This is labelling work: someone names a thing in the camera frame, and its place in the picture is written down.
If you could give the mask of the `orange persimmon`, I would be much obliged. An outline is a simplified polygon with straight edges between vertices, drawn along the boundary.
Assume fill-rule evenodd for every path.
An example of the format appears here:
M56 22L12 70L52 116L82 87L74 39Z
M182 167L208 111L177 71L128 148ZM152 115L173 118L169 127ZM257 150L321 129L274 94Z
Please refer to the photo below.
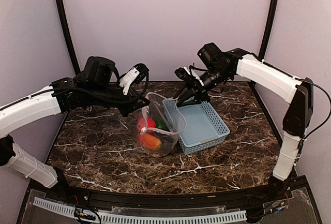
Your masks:
M157 151L162 147L161 140L149 133L138 135L138 142L142 147L147 148L149 150Z

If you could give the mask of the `light blue plastic basket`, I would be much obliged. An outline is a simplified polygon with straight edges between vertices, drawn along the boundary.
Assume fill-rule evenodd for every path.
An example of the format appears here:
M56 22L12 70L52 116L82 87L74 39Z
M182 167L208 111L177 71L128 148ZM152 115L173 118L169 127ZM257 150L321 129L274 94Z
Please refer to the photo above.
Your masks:
M208 102L178 108L174 99L162 101L166 120L179 133L185 155L218 145L230 134L222 118Z

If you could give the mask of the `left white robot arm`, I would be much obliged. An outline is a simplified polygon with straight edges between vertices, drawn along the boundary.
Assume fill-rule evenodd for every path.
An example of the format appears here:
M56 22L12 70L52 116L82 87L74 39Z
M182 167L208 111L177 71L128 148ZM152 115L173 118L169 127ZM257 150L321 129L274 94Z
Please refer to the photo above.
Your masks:
M145 64L136 64L120 75L112 60L92 56L74 78L56 80L31 95L2 106L1 166L18 171L52 189L60 200L69 201L73 190L67 186L63 172L26 153L14 142L10 133L42 118L77 108L116 108L126 117L149 104L143 93L131 88L142 80L149 80L149 69Z

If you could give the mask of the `red apple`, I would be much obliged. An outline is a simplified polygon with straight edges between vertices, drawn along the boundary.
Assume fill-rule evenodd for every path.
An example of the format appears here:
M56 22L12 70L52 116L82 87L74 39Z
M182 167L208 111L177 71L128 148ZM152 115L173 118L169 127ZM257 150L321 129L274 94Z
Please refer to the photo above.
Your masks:
M150 117L147 119L142 117L137 122L138 132L141 132L143 128L156 128L156 122Z

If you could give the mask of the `green pepper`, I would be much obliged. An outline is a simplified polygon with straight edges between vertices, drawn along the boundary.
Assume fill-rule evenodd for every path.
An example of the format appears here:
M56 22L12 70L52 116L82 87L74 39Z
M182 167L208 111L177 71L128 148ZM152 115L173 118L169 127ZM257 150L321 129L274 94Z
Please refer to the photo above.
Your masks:
M156 128L162 129L162 130L168 130L168 127L163 120L155 120Z

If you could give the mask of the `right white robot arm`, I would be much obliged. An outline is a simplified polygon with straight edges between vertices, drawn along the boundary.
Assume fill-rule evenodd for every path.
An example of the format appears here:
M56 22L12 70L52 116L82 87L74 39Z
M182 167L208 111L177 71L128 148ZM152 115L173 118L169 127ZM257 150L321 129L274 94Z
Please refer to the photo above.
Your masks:
M282 122L283 140L272 176L280 181L287 180L300 158L303 143L310 135L307 128L313 114L316 84L309 78L302 79L284 72L241 48L221 51L214 43L208 43L197 55L206 67L201 70L202 75L196 73L198 68L194 65L175 71L183 81L175 94L177 106L209 101L209 91L235 76L253 81L281 97L289 108Z

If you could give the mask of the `clear zip top bag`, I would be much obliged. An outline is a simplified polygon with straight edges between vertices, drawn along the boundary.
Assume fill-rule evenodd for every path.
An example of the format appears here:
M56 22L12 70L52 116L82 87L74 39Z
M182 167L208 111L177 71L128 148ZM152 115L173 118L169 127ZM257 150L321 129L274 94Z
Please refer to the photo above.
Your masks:
M137 120L137 146L152 157L170 154L187 127L176 98L147 93L149 105L141 109Z

